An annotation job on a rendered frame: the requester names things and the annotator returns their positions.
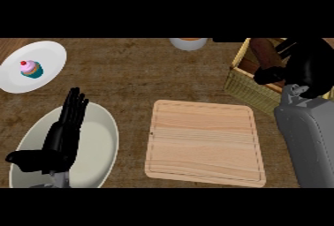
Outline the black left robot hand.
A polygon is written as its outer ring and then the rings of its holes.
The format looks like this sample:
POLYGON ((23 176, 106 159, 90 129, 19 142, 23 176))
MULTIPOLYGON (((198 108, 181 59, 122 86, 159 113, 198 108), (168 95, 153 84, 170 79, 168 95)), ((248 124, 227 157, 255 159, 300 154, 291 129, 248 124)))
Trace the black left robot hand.
POLYGON ((60 173, 71 169, 75 161, 81 125, 88 100, 72 87, 62 104, 59 120, 51 124, 43 147, 37 150, 17 150, 6 156, 22 172, 41 171, 60 173))

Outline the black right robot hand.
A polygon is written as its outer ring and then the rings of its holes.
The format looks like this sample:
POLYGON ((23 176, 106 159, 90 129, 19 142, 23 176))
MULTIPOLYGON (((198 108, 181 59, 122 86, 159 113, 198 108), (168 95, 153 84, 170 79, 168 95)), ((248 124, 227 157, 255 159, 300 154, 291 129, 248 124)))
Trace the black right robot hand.
POLYGON ((288 38, 273 46, 283 62, 283 67, 261 67, 254 72, 258 85, 283 81, 286 85, 307 86, 300 94, 313 99, 334 87, 334 48, 323 38, 288 38))

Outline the brown sweet potato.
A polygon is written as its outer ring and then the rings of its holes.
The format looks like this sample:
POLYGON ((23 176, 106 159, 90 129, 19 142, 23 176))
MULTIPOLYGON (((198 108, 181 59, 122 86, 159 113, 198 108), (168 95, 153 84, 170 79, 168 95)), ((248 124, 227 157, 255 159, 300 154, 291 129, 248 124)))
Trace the brown sweet potato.
POLYGON ((263 69, 283 67, 283 62, 275 50, 273 44, 266 38, 249 39, 249 49, 263 69))

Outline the yellow wicker basket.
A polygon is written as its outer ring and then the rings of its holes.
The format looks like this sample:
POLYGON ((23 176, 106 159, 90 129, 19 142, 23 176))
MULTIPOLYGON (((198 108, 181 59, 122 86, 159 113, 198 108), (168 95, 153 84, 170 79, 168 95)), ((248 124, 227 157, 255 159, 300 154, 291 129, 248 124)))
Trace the yellow wicker basket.
POLYGON ((283 81, 258 85, 252 79, 254 72, 260 68, 260 63, 251 52, 251 38, 241 46, 235 57, 230 72, 227 75, 224 90, 227 93, 245 101, 252 107, 269 115, 280 101, 280 94, 286 84, 283 81))

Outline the pale wooden cutting board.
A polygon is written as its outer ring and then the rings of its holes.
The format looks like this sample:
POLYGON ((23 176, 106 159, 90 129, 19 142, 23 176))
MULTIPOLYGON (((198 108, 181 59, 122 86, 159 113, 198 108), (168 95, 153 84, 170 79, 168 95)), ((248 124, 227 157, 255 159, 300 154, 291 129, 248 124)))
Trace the pale wooden cutting board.
POLYGON ((152 107, 145 173, 171 180, 264 186, 251 108, 158 100, 152 107))

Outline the large white oval bowl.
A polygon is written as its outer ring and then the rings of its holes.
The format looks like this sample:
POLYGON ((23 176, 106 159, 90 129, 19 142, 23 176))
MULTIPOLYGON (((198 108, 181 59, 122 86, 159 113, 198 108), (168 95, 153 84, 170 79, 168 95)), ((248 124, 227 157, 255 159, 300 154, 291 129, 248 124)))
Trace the large white oval bowl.
MULTIPOLYGON (((51 124, 57 121, 56 108, 31 126, 17 150, 40 149, 51 124)), ((116 160, 116 122, 106 109, 88 103, 81 126, 79 145, 74 165, 69 170, 71 188, 99 188, 111 173, 116 160)))

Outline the pink frosted cupcake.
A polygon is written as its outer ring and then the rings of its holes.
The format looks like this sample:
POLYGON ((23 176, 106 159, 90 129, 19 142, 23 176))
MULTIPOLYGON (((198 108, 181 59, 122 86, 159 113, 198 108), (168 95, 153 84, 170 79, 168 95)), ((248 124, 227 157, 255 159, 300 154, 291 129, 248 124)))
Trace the pink frosted cupcake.
POLYGON ((22 61, 20 62, 20 74, 25 77, 37 79, 43 75, 43 68, 40 66, 40 63, 32 60, 22 61))

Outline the white round plate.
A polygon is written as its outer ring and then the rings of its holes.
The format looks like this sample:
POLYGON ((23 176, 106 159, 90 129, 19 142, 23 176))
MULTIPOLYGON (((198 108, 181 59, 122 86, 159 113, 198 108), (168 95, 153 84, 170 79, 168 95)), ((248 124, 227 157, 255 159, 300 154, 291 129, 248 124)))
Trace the white round plate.
POLYGON ((60 73, 66 62, 65 47, 54 41, 37 41, 17 49, 0 64, 0 88, 20 94, 43 87, 60 73), (20 62, 38 63, 43 73, 37 78, 29 78, 20 71, 20 62))

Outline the white cup with orange content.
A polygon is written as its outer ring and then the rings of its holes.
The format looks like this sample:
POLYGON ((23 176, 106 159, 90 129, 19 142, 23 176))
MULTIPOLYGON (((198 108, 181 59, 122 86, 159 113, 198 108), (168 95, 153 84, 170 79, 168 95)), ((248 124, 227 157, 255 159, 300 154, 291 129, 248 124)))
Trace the white cup with orange content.
POLYGON ((207 38, 171 38, 173 46, 186 51, 193 51, 205 46, 207 38))

